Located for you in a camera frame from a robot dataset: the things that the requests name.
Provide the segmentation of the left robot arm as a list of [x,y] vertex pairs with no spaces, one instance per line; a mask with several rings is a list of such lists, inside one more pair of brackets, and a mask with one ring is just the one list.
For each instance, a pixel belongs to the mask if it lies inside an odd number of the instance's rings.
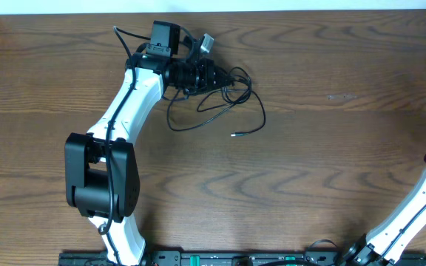
[[140,194],[134,145],[148,114],[170,86],[189,97],[225,83],[226,75],[207,58],[214,39],[182,37],[184,30],[154,21],[144,43],[126,52],[124,81],[103,116],[64,145],[67,204],[96,226],[115,265],[147,263],[134,215]]

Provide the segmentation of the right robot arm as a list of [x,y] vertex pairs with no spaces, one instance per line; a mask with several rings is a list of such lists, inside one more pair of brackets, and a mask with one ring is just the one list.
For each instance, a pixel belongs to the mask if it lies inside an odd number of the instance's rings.
[[396,265],[406,246],[425,225],[426,168],[390,216],[350,246],[336,264]]

